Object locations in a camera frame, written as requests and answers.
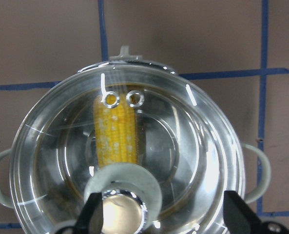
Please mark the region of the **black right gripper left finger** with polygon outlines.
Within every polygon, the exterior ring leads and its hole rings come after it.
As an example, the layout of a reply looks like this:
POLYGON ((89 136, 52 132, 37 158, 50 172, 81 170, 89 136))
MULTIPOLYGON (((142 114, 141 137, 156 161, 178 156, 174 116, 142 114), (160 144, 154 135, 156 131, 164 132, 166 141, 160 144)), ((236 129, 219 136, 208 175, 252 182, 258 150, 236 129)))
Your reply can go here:
POLYGON ((103 227, 102 193, 91 193, 75 223, 74 234, 100 234, 103 227))

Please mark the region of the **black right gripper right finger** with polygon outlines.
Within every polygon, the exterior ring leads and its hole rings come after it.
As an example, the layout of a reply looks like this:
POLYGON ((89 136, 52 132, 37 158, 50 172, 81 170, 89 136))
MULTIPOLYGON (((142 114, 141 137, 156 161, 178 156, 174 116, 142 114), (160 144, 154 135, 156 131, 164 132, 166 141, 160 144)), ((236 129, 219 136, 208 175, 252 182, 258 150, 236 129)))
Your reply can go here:
POLYGON ((231 234, 258 234, 261 220, 236 191, 225 191, 223 219, 231 234))

